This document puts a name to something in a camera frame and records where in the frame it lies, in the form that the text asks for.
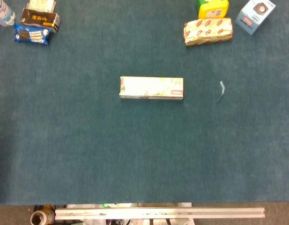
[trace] yellow container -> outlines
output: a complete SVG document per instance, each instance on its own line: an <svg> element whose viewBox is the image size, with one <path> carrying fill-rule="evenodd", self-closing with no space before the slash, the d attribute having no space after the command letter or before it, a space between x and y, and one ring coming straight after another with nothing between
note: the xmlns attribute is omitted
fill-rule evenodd
<svg viewBox="0 0 289 225"><path fill-rule="evenodd" d="M197 0L199 19L223 18L228 12L228 0Z"/></svg>

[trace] water bottle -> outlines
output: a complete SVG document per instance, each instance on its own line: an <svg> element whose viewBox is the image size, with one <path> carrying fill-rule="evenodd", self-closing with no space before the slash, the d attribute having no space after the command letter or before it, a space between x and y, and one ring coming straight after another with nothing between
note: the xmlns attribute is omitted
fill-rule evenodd
<svg viewBox="0 0 289 225"><path fill-rule="evenodd" d="M12 9L3 1L0 0L0 25L6 27L13 25L15 20L15 13Z"/></svg>

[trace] red and white wrapped package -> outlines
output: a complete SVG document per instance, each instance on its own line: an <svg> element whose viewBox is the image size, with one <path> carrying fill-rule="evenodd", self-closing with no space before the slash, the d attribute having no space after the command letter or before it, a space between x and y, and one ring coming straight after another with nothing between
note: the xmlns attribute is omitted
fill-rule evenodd
<svg viewBox="0 0 289 225"><path fill-rule="evenodd" d="M231 18L205 18L185 23L185 45L201 45L231 40Z"/></svg>

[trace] paper scrap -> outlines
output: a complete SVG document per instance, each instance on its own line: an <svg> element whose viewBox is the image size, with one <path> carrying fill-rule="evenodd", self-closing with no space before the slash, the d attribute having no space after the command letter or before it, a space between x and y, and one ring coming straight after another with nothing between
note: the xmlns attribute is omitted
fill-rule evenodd
<svg viewBox="0 0 289 225"><path fill-rule="evenodd" d="M222 87L222 92L221 92L221 95L220 95L219 99L217 100L217 102L221 99L221 97L222 97L223 94L224 94L224 90L225 90L225 87L224 87L224 84L223 84L222 81L220 81L220 84L221 84L221 87Z"/></svg>

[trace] oreo package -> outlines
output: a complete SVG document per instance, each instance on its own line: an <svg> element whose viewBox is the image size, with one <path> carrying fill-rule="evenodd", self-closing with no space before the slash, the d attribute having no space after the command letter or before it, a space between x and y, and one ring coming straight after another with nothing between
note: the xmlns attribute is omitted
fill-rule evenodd
<svg viewBox="0 0 289 225"><path fill-rule="evenodd" d="M47 39L51 32L51 28L26 27L21 24L14 24L15 42L40 43L49 45Z"/></svg>

